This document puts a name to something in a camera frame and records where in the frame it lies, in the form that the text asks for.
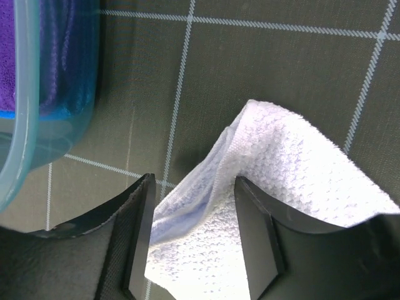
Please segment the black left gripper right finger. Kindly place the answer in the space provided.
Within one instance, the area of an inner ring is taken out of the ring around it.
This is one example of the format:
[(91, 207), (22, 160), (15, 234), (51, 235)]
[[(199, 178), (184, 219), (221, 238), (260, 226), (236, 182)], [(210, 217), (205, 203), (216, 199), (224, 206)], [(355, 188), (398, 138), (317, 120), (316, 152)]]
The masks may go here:
[(399, 298), (397, 214), (340, 227), (241, 176), (234, 200), (251, 299)]

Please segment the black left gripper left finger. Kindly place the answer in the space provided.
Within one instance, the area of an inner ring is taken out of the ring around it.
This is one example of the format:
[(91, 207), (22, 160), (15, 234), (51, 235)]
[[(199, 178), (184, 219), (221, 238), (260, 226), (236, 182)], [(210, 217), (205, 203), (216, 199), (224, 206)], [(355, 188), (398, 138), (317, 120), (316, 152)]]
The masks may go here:
[(2, 299), (141, 299), (156, 181), (145, 174), (50, 231), (1, 228)]

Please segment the white towel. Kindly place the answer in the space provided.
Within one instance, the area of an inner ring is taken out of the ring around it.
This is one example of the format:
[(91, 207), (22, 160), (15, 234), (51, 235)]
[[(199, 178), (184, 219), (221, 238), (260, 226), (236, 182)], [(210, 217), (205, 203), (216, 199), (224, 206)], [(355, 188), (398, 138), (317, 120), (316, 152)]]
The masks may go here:
[(145, 276), (176, 299), (249, 299), (234, 203), (244, 176), (310, 216), (348, 227), (398, 205), (300, 115), (250, 100), (155, 208)]

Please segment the blue towel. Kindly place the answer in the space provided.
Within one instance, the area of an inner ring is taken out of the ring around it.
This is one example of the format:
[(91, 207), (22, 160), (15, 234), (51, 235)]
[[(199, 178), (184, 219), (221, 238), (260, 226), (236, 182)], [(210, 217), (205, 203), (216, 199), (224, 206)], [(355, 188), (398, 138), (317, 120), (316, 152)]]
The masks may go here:
[[(50, 102), (34, 101), (40, 120), (63, 120), (81, 114), (94, 101), (94, 94), (67, 94)], [(1, 118), (15, 119), (16, 100), (14, 96), (1, 94)]]

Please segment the purple towel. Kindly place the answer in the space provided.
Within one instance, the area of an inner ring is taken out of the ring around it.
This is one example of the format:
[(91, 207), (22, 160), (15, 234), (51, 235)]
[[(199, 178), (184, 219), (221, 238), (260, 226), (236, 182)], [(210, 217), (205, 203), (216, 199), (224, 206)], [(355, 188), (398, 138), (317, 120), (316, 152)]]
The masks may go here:
[(75, 94), (81, 1), (1, 1), (1, 94), (34, 108)]

